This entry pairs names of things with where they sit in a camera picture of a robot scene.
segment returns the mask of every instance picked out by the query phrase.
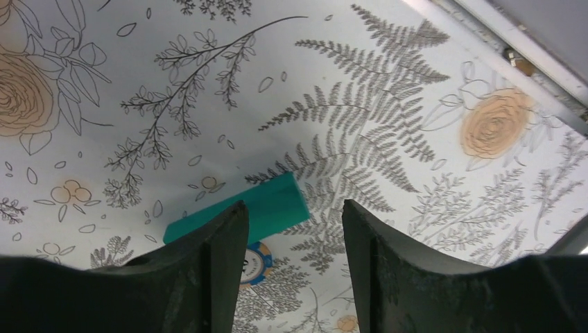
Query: branch illustration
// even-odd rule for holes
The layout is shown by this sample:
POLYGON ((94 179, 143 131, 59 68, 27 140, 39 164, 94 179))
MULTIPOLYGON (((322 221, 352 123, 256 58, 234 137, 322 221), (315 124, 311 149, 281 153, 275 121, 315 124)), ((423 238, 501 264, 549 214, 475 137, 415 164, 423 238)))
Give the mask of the branch illustration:
POLYGON ((472 252, 469 256, 475 258, 474 263, 487 267, 506 264, 513 253, 521 248, 523 240, 528 234, 529 230, 527 228, 521 229, 521 224, 522 221, 498 245, 494 246, 492 243, 488 243, 472 252))
POLYGON ((182 5, 181 12, 184 15, 192 15, 196 6, 199 11, 214 20, 217 15, 227 21, 236 23, 235 15, 239 11, 241 15, 251 16, 251 0, 173 0, 182 5))
POLYGON ((320 215, 320 222, 316 219, 306 222, 300 228, 290 231, 289 234, 305 234, 311 236, 302 243, 291 248, 294 251, 306 251, 303 262, 310 262, 310 267, 324 274, 334 262, 334 255, 345 253, 345 240, 343 239, 343 225, 338 211, 330 209, 327 214, 320 215))
POLYGON ((539 192, 532 197, 534 203, 539 203, 539 212, 535 220, 534 236, 539 240, 539 225, 541 220, 555 208, 564 196, 573 193, 574 189, 584 185, 584 180, 568 180, 571 172, 576 170, 580 163, 588 157, 588 151, 582 150, 585 140, 575 138, 572 132, 567 132, 564 141, 560 145, 560 155, 563 160, 554 169, 544 169, 539 172, 534 183, 533 191, 539 192))
POLYGON ((111 237, 106 248, 95 249, 94 252, 90 253, 90 266, 92 268, 123 266, 135 253, 134 250, 127 252, 130 239, 130 236, 125 239, 120 238, 120 236, 111 237))
POLYGON ((3 198, 0 201, 0 214, 2 221, 7 221, 8 224, 22 223, 20 216, 24 216, 24 212, 28 209, 27 206, 20 206, 18 200, 10 201, 9 198, 3 198))
POLYGON ((110 167, 113 171, 122 169, 126 172, 123 180, 109 179, 106 182, 104 194, 108 197, 108 205, 124 209, 141 201, 139 185, 143 178, 133 171, 135 167, 145 168, 144 157, 154 158, 154 170, 160 167, 166 168, 172 154, 164 142, 168 130, 159 125, 163 114, 169 114, 172 119, 180 123, 179 128, 173 133, 175 136, 181 135, 184 140, 187 140, 200 135, 200 129, 196 123, 189 120, 191 117, 189 111, 195 108, 198 93, 204 90, 202 82, 210 71, 209 64, 211 62, 216 61, 218 57, 226 59, 227 67, 230 70, 218 74, 217 80, 220 81, 220 90, 216 94, 223 95, 223 100, 229 105, 229 108, 236 107, 236 103, 232 99, 233 93, 238 92, 238 85, 235 83, 234 77, 240 71, 240 61, 248 61, 248 53, 255 54, 252 48, 255 41, 254 34, 273 24, 299 18, 305 17, 292 16, 278 19, 222 46, 217 46, 218 41, 210 29, 206 35, 199 32, 194 33, 195 38, 202 42, 200 50, 189 46, 186 38, 181 35, 178 36, 177 43, 170 42, 171 48, 157 55, 155 61, 163 70, 168 70, 173 88, 168 86, 165 93, 162 93, 149 92, 145 87, 141 87, 134 97, 121 104, 127 114, 131 110, 138 111, 142 117, 146 113, 153 114, 153 122, 149 128, 140 132, 143 137, 139 141, 128 137, 124 145, 118 145, 119 151, 114 153, 115 157, 108 158, 105 167, 110 167), (180 79, 180 68, 188 67, 192 63, 196 64, 196 68, 187 78, 180 79))
POLYGON ((235 318, 244 322, 275 319, 279 314, 296 311, 302 305, 300 289, 306 287, 309 274, 292 265, 290 259, 275 258, 273 271, 261 284, 239 291, 235 318))
POLYGON ((494 186, 486 186, 486 194, 477 203, 469 199, 468 191, 456 191, 464 178, 451 177, 451 173, 442 174, 439 180, 433 177, 435 187, 425 185, 426 194, 417 197, 421 205, 413 209, 419 215, 410 220, 408 234, 445 251, 481 244, 493 235, 493 226, 526 207, 524 187, 519 182, 522 175, 521 169, 495 175, 494 186))
POLYGON ((352 135, 368 119, 373 96, 371 93, 366 92, 365 86, 362 85, 357 89, 355 99, 353 99, 354 83, 350 82, 347 84, 340 101, 341 85, 342 83, 339 82, 331 88, 329 100, 325 98, 323 90, 315 86, 315 99, 311 95, 305 94, 304 100, 306 105, 297 101, 292 102, 295 109, 286 108, 285 112, 273 117, 258 130, 268 130, 270 127, 278 126, 284 122, 311 120, 319 123, 328 121, 331 128, 343 128, 343 132, 346 135, 352 135), (332 113, 328 117, 327 113, 331 110, 332 113))
POLYGON ((298 325, 292 326, 287 333, 328 333, 330 330, 326 328, 329 325, 327 320, 318 320, 318 297, 314 289, 310 288, 314 295, 315 307, 304 315, 304 319, 298 325))

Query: teal block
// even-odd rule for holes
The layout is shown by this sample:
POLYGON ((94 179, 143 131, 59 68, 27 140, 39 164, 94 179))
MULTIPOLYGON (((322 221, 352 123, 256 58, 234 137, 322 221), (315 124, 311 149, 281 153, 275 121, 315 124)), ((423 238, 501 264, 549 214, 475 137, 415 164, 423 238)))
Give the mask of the teal block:
POLYGON ((164 243, 169 244, 202 227, 240 200, 245 202, 249 210, 248 244, 261 241, 310 218, 298 183, 289 172, 173 222, 166 229, 164 243))

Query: white floral surface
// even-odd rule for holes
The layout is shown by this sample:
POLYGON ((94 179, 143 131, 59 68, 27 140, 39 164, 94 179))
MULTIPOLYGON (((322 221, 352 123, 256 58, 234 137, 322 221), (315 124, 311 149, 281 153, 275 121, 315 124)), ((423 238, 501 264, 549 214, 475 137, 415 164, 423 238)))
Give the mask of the white floral surface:
POLYGON ((2 254, 122 265, 293 171, 234 331, 358 332, 344 199, 486 266, 587 213, 586 140, 404 2, 223 3, 0 0, 2 254))

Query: blue poker chip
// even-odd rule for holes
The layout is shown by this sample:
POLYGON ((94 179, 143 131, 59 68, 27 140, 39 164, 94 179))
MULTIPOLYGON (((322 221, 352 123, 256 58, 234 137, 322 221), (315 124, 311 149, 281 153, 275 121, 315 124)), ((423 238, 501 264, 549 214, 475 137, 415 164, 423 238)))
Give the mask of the blue poker chip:
POLYGON ((272 267, 272 253, 265 244, 257 242, 249 245, 243 260, 241 288, 251 287, 265 280, 272 267))

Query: gray fern drawing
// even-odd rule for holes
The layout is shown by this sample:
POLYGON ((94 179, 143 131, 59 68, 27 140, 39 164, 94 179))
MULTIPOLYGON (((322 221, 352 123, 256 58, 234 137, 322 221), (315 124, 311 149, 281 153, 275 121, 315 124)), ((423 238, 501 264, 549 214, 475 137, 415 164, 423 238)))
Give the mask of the gray fern drawing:
POLYGON ((533 191, 538 194, 531 197, 533 203, 539 204, 539 212, 535 220, 535 240, 539 240, 538 233, 542 219, 552 212, 555 204, 573 193, 576 187, 584 185, 584 180, 568 180, 568 177, 588 157, 588 151, 582 150, 585 141, 581 137, 576 138, 572 132, 567 132, 558 151, 563 157, 560 165, 554 169, 543 169, 539 172, 533 184, 533 191))
POLYGON ((90 254, 90 266, 92 268, 107 267, 107 266, 123 266, 135 252, 128 251, 127 247, 130 242, 130 236, 125 239, 120 236, 114 236, 108 240, 106 248, 95 249, 90 254))
MULTIPOLYGON (((313 94, 278 114, 259 128, 271 130, 296 121, 328 126, 326 137, 315 135, 311 148, 302 142, 296 156, 283 160, 245 179, 258 184, 292 171, 304 181, 303 192, 314 212, 340 207, 344 198, 380 212, 392 212, 373 175, 378 174, 407 192, 418 192, 404 170, 402 155, 430 162, 435 153, 420 132, 419 115, 423 86, 449 77, 432 69, 421 50, 445 43, 449 36, 424 20, 417 28, 397 26, 378 18, 358 5, 351 9, 371 32, 377 50, 361 50, 332 41, 300 40, 295 46, 318 51, 349 75, 348 83, 336 83, 326 90, 315 86, 313 94), (366 124, 370 129, 362 133, 366 124), (352 142, 347 148, 347 140, 352 142)), ((334 255, 345 253, 340 215, 329 210, 291 232, 310 236, 293 250, 308 251, 305 261, 323 274, 334 255)))
POLYGON ((408 235, 437 250, 466 250, 494 235, 492 229, 527 207, 523 196, 521 169, 494 175, 494 185, 485 186, 485 195, 473 200, 469 191, 459 191, 464 177, 443 173, 433 177, 435 186, 424 185, 425 194, 417 196, 413 207, 417 216, 408 224, 408 235))
POLYGON ((306 254, 302 261, 310 262, 310 267, 321 275, 327 272, 331 263, 335 261, 335 255, 345 254, 341 214, 336 210, 313 213, 308 221, 295 225, 282 234, 309 236, 291 250, 304 251, 306 254))
POLYGON ((267 278, 239 291, 233 332, 254 333, 252 321, 273 320, 279 314, 296 311, 302 305, 300 289, 310 282, 308 273, 290 264, 290 259, 274 258, 273 270, 267 278))
POLYGON ((521 245, 529 229, 521 229, 522 221, 499 244, 485 244, 470 253, 472 262, 486 267, 498 267, 511 261, 515 252, 521 252, 521 245))
POLYGON ((314 307, 311 311, 304 314, 302 321, 290 328, 286 333, 329 333, 331 331, 330 322, 326 319, 318 319, 318 297, 316 292, 310 288, 314 296, 314 307))

